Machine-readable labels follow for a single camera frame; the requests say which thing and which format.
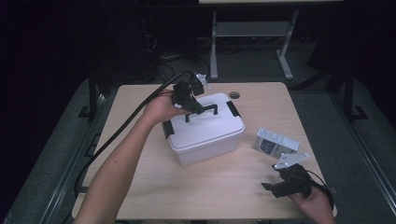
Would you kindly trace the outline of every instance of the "small white box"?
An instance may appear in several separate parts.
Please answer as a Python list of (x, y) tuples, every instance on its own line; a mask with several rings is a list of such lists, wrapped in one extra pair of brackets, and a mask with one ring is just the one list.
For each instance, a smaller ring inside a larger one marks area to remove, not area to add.
[(282, 153), (297, 153), (299, 146), (300, 144), (294, 140), (260, 128), (257, 132), (257, 139), (254, 142), (253, 148), (279, 159)]
[(181, 165), (190, 165), (237, 148), (239, 136), (245, 130), (232, 101), (224, 93), (197, 98), (202, 106), (217, 105), (218, 114), (214, 109), (206, 110), (200, 115), (190, 115), (186, 122), (185, 116), (171, 119), (175, 133), (168, 140)]

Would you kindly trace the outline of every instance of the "human arm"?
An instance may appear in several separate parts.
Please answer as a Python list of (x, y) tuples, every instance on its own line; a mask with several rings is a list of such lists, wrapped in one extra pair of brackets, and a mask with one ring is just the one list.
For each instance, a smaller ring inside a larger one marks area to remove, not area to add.
[(300, 210), (318, 224), (335, 224), (329, 198), (320, 189), (312, 187), (311, 194), (303, 198), (299, 193), (289, 195)]
[(75, 223), (114, 223), (152, 128), (173, 116), (188, 113), (175, 108), (170, 96), (171, 93), (162, 93), (153, 99), (104, 161), (89, 186)]

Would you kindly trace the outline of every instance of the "dark floor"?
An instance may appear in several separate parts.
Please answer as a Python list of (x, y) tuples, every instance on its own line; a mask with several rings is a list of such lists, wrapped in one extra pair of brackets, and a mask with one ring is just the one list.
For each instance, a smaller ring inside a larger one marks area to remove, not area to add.
[[(218, 82), (284, 82), (292, 87), (318, 73), (307, 65), (314, 43), (293, 42), (287, 54), (294, 80), (287, 81), (276, 59), (276, 44), (220, 54)], [(202, 60), (179, 59), (166, 65), (176, 72), (207, 74)], [(326, 182), (336, 188), (337, 223), (396, 223), (396, 131), (376, 107), (368, 91), (355, 80), (354, 105), (368, 119), (349, 122), (343, 113), (343, 91), (325, 91), (325, 77), (303, 90), (290, 91)], [(162, 83), (156, 77), (152, 83)], [(78, 118), (89, 104), (88, 82), (81, 83), (53, 131), (34, 170), (22, 188), (6, 223), (71, 223), (73, 185), (92, 140), (100, 134), (117, 89), (98, 101), (94, 121)], [(272, 223), (308, 223), (273, 220)]]

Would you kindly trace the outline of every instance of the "wooden table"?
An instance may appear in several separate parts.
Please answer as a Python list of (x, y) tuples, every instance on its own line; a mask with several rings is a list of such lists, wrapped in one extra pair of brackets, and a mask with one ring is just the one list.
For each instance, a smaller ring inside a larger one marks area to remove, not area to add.
[[(252, 148), (260, 127), (300, 142), (300, 152), (310, 158), (300, 164), (322, 177), (288, 90), (283, 83), (215, 83), (205, 95), (231, 91), (232, 99), (246, 129), (235, 151), (180, 166), (177, 157), (157, 125), (143, 150), (133, 184), (123, 202), (119, 219), (276, 219), (304, 215), (289, 198), (275, 198), (261, 182), (278, 183), (282, 179), (271, 167), (276, 159)], [(130, 116), (158, 85), (120, 87), (98, 148)], [(92, 177), (110, 151), (132, 127), (129, 127), (91, 165), (83, 186)], [(84, 194), (80, 193), (73, 209), (75, 217)]]

